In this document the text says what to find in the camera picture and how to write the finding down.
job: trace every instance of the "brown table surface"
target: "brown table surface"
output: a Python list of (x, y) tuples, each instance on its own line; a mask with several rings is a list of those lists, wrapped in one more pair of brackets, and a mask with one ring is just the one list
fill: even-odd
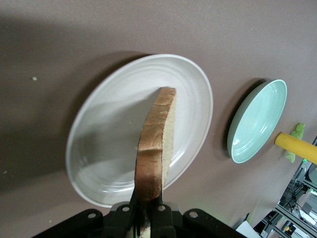
[[(317, 133), (316, 12), (314, 0), (2, 0), (0, 237), (31, 237), (96, 208), (67, 178), (71, 124), (107, 75), (159, 53), (196, 62), (214, 99), (206, 141), (164, 200), (182, 212), (201, 208), (230, 226), (250, 213), (256, 225), (301, 161), (291, 164), (274, 138), (298, 122), (306, 123), (305, 141)], [(286, 106), (263, 148), (236, 164), (224, 142), (234, 112), (259, 77), (285, 80)]]

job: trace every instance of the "yellow cylinder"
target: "yellow cylinder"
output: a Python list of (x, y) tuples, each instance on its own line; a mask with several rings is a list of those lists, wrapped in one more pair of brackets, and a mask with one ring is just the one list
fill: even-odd
[(279, 133), (275, 144), (285, 150), (317, 164), (317, 147), (284, 132)]

